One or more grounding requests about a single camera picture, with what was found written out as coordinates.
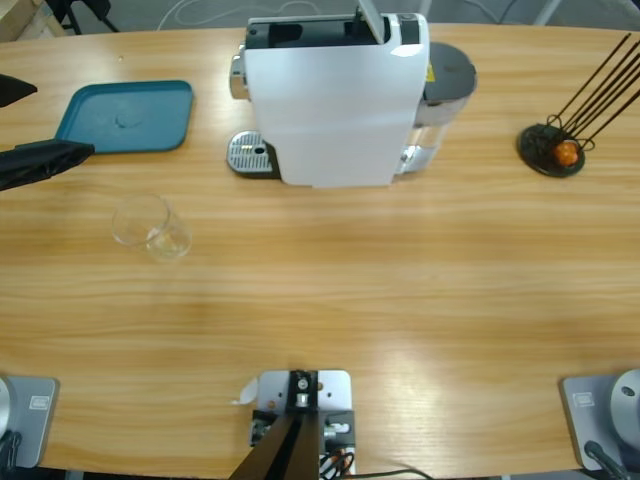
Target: metal robot mount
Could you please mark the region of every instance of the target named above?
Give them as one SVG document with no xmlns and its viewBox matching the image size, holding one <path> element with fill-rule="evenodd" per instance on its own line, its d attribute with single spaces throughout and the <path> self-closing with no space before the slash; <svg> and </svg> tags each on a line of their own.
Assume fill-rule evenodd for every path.
<svg viewBox="0 0 640 480">
<path fill-rule="evenodd" d="M 53 378 L 0 377 L 0 477 L 40 462 L 57 392 Z"/>
<path fill-rule="evenodd" d="M 592 475 L 640 469 L 640 370 L 566 378 L 561 384 L 576 458 Z"/>
<path fill-rule="evenodd" d="M 276 370 L 258 379 L 251 453 L 230 480 L 317 480 L 319 471 L 355 473 L 351 377 L 343 370 Z M 348 458 L 346 465 L 335 457 Z"/>
</svg>

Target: black cable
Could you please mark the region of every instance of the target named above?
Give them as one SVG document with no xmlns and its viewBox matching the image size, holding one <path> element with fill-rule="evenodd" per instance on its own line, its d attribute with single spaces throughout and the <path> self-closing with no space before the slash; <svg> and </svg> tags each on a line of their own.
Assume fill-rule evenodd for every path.
<svg viewBox="0 0 640 480">
<path fill-rule="evenodd" d="M 509 15 L 509 10 L 511 10 L 511 7 L 513 7 L 517 1 L 518 0 L 511 0 L 509 2 L 509 5 L 507 5 L 507 7 L 504 9 L 504 12 L 502 12 L 502 15 L 500 15 L 500 18 L 498 19 L 498 23 L 500 24 L 504 23 L 504 19 L 507 18 L 507 15 Z"/>
<path fill-rule="evenodd" d="M 403 468 L 402 470 L 391 470 L 389 472 L 377 472 L 377 473 L 358 473 L 356 475 L 345 475 L 343 478 L 379 478 L 379 477 L 392 477 L 393 475 L 403 475 L 405 473 L 415 473 L 416 475 L 424 478 L 425 480 L 434 480 L 433 477 L 427 475 L 422 470 L 417 468 Z"/>
<path fill-rule="evenodd" d="M 13 477 L 21 442 L 20 432 L 6 432 L 0 439 L 0 479 L 7 480 Z"/>
<path fill-rule="evenodd" d="M 342 477 L 345 473 L 349 471 L 351 465 L 353 465 L 354 454 L 353 452 L 344 452 L 342 449 L 335 450 L 334 452 L 325 455 L 320 460 L 320 465 L 323 465 L 327 462 L 327 460 L 337 457 L 333 462 L 331 462 L 327 467 L 322 469 L 320 472 L 320 478 L 322 480 L 332 480 L 334 478 Z M 334 470 L 333 475 L 327 476 L 329 472 Z"/>
<path fill-rule="evenodd" d="M 322 456 L 322 458 L 320 458 L 320 466 L 322 467 L 322 465 L 324 465 L 330 458 L 337 457 L 337 460 L 332 463 L 332 465 L 334 465 L 336 462 L 339 462 L 346 454 L 347 452 L 345 452 L 344 448 L 336 448 L 335 450 L 326 453 Z"/>
<path fill-rule="evenodd" d="M 595 460 L 612 479 L 629 480 L 630 477 L 627 469 L 607 455 L 598 442 L 589 440 L 584 445 L 584 452 L 589 458 Z"/>
</svg>

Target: floor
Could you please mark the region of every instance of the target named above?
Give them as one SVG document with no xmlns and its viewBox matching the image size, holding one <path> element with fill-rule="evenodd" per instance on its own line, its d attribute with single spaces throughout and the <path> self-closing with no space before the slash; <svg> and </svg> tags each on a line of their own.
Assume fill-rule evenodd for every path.
<svg viewBox="0 0 640 480">
<path fill-rule="evenodd" d="M 516 0 L 505 23 L 531 23 L 545 1 Z M 121 31 L 155 30 L 161 23 L 163 30 L 242 27 L 249 17 L 347 13 L 355 3 L 355 0 L 111 0 L 109 18 Z M 375 0 L 375 3 L 383 12 L 401 12 L 418 11 L 422 2 Z M 510 0 L 433 0 L 428 20 L 495 23 L 509 3 Z M 82 2 L 73 5 L 83 33 L 108 32 Z M 564 0 L 549 24 L 640 31 L 640 9 L 634 0 Z"/>
</svg>

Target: orange object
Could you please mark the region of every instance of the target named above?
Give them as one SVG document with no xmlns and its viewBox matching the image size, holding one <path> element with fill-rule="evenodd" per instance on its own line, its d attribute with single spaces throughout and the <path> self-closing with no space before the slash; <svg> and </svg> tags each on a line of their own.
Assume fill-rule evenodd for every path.
<svg viewBox="0 0 640 480">
<path fill-rule="evenodd" d="M 565 140 L 553 149 L 556 162 L 563 167 L 570 167 L 578 162 L 578 145 L 575 142 Z"/>
</svg>

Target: coffee machine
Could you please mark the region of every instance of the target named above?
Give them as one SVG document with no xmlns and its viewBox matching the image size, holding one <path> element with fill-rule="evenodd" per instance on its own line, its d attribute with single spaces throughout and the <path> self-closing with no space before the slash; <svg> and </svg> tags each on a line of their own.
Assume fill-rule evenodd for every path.
<svg viewBox="0 0 640 480">
<path fill-rule="evenodd" d="M 629 480 L 640 471 L 640 369 L 569 377 L 560 393 L 583 472 Z"/>
<path fill-rule="evenodd" d="M 53 378 L 0 375 L 0 478 L 40 462 L 58 390 Z"/>
<path fill-rule="evenodd" d="M 251 19 L 230 87 L 258 131 L 235 135 L 227 161 L 290 185 L 388 185 L 428 165 L 475 86 L 467 56 L 431 43 L 420 14 L 359 0 L 355 15 Z"/>
</svg>

